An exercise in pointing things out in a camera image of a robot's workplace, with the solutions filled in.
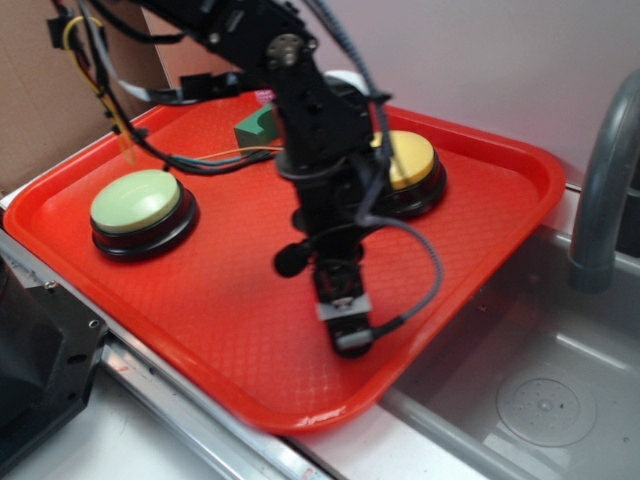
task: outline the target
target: white wall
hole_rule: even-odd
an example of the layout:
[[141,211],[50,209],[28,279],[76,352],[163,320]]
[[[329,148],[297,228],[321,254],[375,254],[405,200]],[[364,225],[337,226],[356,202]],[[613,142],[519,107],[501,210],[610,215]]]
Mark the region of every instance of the white wall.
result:
[[[395,105],[540,146],[572,183],[640,68],[640,0],[327,1]],[[321,67],[348,67],[329,44]]]

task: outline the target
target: sink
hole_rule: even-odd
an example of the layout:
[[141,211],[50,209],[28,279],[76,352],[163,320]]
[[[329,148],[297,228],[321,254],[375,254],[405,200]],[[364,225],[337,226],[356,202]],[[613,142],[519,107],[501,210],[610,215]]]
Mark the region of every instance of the sink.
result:
[[640,471],[640,266],[620,256],[607,292],[579,293],[569,243],[541,227],[381,403],[489,478]]

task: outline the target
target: gray faucet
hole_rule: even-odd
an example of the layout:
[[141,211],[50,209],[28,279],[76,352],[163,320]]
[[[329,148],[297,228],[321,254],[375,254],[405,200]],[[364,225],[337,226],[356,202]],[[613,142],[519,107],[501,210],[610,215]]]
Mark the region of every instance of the gray faucet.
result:
[[615,250],[640,256],[640,70],[624,81],[600,127],[580,196],[569,284],[598,293],[611,284]]

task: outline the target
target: orange tray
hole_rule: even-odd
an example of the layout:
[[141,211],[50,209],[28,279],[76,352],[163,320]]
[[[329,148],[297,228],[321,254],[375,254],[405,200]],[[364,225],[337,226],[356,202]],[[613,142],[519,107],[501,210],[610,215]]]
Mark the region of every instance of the orange tray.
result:
[[[139,123],[159,148],[200,156],[232,148],[232,126],[257,110],[252,95],[156,108]],[[159,168],[130,165],[110,136],[38,179],[13,202],[5,228],[135,336],[238,417],[278,434],[339,424],[374,404],[560,199],[564,175],[546,152],[389,108],[392,128],[427,137],[448,173],[438,207],[413,221],[445,270],[440,293],[403,328],[356,360],[331,349],[316,319],[309,271],[282,279],[274,254],[299,241],[293,186],[273,163],[220,177],[176,173],[201,219],[174,251],[135,264],[103,258],[89,207],[109,182]],[[365,242],[363,275],[379,325],[413,305],[433,280],[417,242],[383,229]]]

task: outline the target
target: green block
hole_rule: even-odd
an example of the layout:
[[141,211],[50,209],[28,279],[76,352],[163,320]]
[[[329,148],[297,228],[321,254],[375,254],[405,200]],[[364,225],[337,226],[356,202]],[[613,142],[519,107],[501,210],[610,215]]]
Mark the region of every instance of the green block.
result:
[[269,142],[280,136],[273,113],[273,105],[268,103],[238,123],[233,127],[233,131],[240,148],[268,145]]

